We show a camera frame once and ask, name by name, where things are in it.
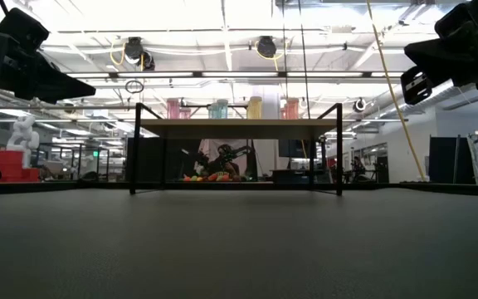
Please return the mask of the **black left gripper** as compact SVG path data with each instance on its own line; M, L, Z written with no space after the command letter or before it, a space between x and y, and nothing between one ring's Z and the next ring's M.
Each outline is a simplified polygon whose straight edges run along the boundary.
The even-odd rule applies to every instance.
M0 33L0 89L18 98L37 98L55 104L59 100L94 96L96 89L53 68L37 65L36 54L26 52L7 34Z

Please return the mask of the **black aluminium table frame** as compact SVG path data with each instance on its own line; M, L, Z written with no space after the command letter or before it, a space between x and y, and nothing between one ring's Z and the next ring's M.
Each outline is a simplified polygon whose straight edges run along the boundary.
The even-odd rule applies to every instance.
M478 185L470 184L273 184L270 182L238 183L238 182L169 182L169 183L104 183L104 182L48 182L48 183L4 183L0 184L0 194L39 193L66 191L71 189L127 189L127 190L310 190L310 191L365 191L378 189L412 189L424 192L444 194L464 194L478 196Z

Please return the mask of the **black partition panel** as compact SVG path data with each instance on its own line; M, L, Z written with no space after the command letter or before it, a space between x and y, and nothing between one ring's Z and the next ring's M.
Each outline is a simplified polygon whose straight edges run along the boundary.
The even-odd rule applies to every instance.
M466 137L431 137L428 176L435 184L475 184Z

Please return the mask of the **wooden shelf black metal legs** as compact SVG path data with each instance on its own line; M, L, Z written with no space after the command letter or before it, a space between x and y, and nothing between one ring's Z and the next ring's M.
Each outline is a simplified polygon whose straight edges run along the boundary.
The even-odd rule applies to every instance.
M154 111L142 103L135 105L135 128L131 158L131 175L129 192L135 194L143 185L138 180L140 131L146 129L163 139L163 161L159 187L166 188L165 166L167 143L169 139L234 139L234 140L310 140L310 153L315 153L315 143L328 130L336 130L337 174L335 193L343 192L342 183L342 140L343 140L343 106L338 103L316 119L277 120L277 119L162 119L156 115L151 120L144 120L142 112Z

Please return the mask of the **white pillar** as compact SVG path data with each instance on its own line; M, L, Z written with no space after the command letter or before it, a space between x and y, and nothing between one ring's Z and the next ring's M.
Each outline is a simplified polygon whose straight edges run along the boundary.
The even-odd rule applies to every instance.
M278 85L259 85L252 87L252 95L261 98L261 118L276 120L280 118L280 87ZM258 140L256 152L259 161L268 169L275 169L277 165L277 141Z

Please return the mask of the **red box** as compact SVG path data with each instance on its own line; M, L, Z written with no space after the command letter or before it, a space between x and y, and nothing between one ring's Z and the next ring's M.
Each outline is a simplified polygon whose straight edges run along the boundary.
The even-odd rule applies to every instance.
M36 183L39 182L39 169L22 166L23 152L0 150L0 182Z

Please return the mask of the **colourful toys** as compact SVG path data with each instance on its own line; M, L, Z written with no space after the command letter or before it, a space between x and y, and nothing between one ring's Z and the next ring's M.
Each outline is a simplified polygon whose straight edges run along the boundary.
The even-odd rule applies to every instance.
M239 182L241 181L241 176L232 175L228 172L217 172L214 174L209 174L206 176L187 176L184 175L181 179L181 182Z

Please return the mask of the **person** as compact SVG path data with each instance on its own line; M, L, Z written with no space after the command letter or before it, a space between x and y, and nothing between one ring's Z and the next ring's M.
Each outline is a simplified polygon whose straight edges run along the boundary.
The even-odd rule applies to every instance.
M232 177L240 174L239 166L233 163L233 160L237 157L237 153L234 149L228 145L220 145L217 148L218 156L208 164L209 174L215 174L219 172L227 172Z

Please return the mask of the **silver ventilation duct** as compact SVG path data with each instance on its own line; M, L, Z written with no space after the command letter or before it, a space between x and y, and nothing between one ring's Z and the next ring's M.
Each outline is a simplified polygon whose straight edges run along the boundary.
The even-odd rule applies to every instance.
M456 110L478 103L478 90L474 84L463 87L453 86L452 81L440 84L432 89L431 95L415 105L404 103L402 112L412 114L423 112L427 108L438 110Z

